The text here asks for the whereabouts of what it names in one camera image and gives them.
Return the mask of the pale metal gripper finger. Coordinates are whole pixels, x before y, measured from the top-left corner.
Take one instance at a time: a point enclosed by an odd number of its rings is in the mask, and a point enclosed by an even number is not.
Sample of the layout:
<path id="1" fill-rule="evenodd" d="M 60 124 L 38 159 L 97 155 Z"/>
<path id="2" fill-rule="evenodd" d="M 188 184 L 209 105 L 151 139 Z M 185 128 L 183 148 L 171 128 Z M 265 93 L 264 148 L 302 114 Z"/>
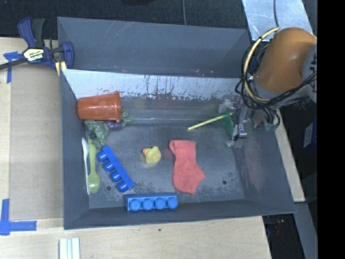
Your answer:
<path id="1" fill-rule="evenodd" d="M 218 111 L 225 112 L 226 110 L 235 110 L 238 107 L 238 102 L 232 99 L 224 99 L 219 105 Z"/>
<path id="2" fill-rule="evenodd" d="M 242 148 L 247 132 L 243 125 L 235 125 L 233 129 L 229 130 L 228 140 L 226 145 L 229 148 Z"/>

